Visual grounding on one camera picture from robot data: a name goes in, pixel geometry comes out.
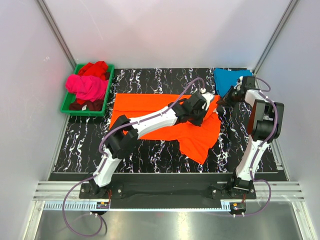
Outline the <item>orange t shirt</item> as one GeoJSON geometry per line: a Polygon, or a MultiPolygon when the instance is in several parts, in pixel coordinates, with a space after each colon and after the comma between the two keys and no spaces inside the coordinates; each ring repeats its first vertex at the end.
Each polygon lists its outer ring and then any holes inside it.
{"type": "MultiPolygon", "coordinates": [[[[127,118],[141,117],[161,110],[177,98],[177,94],[117,93],[110,126],[122,115],[127,118]]],[[[215,145],[220,135],[221,121],[216,112],[217,101],[220,98],[219,95],[214,97],[201,126],[195,126],[187,121],[175,126],[158,129],[144,135],[142,139],[155,141],[177,140],[182,154],[201,165],[204,164],[209,149],[215,145]]]]}

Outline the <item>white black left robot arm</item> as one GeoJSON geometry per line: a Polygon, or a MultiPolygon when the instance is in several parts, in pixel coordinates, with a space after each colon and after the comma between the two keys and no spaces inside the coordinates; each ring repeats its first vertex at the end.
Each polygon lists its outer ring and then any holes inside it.
{"type": "Polygon", "coordinates": [[[144,116],[118,117],[99,145],[104,159],[88,181],[90,192],[97,198],[103,198],[108,193],[113,173],[119,163],[131,155],[141,137],[186,122],[200,126],[214,98],[212,93],[196,92],[183,100],[179,97],[168,106],[144,116]]]}

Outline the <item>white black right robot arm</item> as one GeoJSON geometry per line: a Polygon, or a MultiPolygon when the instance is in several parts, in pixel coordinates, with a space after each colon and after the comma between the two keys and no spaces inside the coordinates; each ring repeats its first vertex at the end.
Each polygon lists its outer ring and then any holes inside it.
{"type": "Polygon", "coordinates": [[[255,173],[261,157],[271,142],[281,133],[285,105],[274,102],[261,90],[240,86],[230,87],[218,101],[219,106],[234,107],[245,102],[252,107],[248,122],[248,143],[241,162],[225,186],[231,198],[241,198],[254,189],[255,173]]]}

